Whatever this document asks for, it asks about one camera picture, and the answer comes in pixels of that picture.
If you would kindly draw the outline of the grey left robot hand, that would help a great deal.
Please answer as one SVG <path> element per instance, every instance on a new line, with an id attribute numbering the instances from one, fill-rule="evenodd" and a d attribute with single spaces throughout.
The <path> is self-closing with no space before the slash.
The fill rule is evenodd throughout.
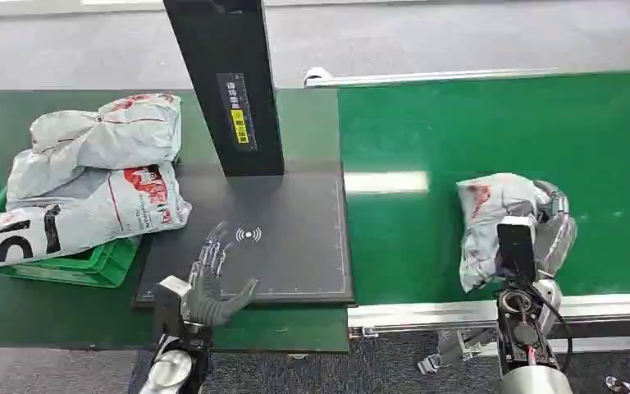
<path id="1" fill-rule="evenodd" d="M 204 238 L 198 259 L 189 271 L 191 289 L 182 296 L 180 311 L 184 320 L 206 327 L 218 327 L 249 305 L 259 284 L 249 279 L 241 291 L 228 300 L 221 297 L 219 277 L 230 243 L 225 243 L 226 223 L 219 222 Z"/>

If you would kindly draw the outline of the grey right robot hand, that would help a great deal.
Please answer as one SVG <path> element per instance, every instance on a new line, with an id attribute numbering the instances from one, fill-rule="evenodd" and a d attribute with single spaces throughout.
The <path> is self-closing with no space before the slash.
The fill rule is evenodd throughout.
<path id="1" fill-rule="evenodd" d="M 570 215 L 567 195 L 557 186 L 534 180 L 536 190 L 536 240 L 534 255 L 537 277 L 554 278 L 577 237 L 578 225 Z"/>

